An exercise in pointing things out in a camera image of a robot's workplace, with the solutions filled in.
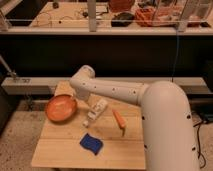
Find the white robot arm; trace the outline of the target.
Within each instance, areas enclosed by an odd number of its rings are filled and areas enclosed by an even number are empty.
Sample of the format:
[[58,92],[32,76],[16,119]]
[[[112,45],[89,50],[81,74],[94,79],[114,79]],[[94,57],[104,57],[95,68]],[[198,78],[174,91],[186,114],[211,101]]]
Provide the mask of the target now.
[[101,80],[88,65],[70,84],[79,96],[93,93],[141,107],[146,171],[200,171],[189,101],[177,84]]

